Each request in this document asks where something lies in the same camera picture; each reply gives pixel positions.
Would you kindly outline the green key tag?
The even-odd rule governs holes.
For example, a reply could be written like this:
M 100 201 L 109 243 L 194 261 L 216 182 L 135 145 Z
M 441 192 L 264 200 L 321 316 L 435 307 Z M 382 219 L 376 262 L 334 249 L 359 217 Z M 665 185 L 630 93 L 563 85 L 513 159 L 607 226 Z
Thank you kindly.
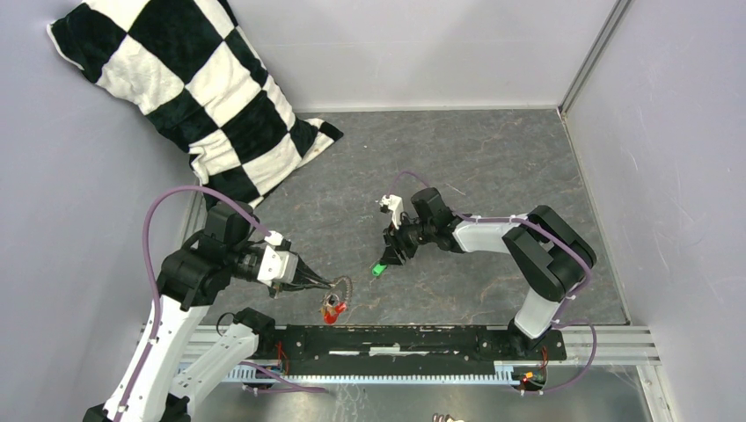
M 377 263 L 371 268 L 371 274 L 374 277 L 379 277 L 387 269 L 387 265 L 383 263 Z

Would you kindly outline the red key tag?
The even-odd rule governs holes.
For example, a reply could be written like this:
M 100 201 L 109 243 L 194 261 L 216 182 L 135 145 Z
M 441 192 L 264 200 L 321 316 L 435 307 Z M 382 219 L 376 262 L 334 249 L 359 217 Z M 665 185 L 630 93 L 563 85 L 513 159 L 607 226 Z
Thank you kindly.
M 336 304 L 325 304 L 321 308 L 321 315 L 326 324 L 335 324 L 339 316 L 347 310 L 347 304 L 345 302 L 338 302 Z

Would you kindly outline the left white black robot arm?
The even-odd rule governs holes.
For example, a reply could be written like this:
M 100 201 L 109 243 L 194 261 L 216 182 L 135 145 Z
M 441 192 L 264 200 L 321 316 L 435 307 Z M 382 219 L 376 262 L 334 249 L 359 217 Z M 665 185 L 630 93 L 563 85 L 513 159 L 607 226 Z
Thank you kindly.
M 250 237 L 252 208 L 220 201 L 207 214 L 203 229 L 167 256 L 155 280 L 156 297 L 146 332 L 120 385 L 104 403 L 88 409 L 86 421 L 190 421 L 213 389 L 250 357 L 266 358 L 275 349 L 275 321 L 246 308 L 194 363 L 179 364 L 187 344 L 217 295 L 234 279 L 257 282 L 271 295 L 281 291 L 329 289 L 330 281 L 313 272 L 290 249 L 289 240 L 272 232 Z

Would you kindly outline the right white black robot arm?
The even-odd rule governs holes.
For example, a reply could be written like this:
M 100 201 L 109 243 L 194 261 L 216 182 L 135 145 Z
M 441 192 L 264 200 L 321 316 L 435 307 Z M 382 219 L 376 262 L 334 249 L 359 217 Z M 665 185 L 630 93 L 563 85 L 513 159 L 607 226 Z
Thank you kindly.
M 590 245 L 548 206 L 509 217 L 463 215 L 449 208 L 434 187 L 418 191 L 411 202 L 414 216 L 405 212 L 399 196 L 379 200 L 381 212 L 391 217 L 379 264 L 402 266 L 426 244 L 459 254 L 508 254 L 530 287 L 508 324 L 508 348 L 520 359 L 538 353 L 565 301 L 589 281 L 597 261 Z

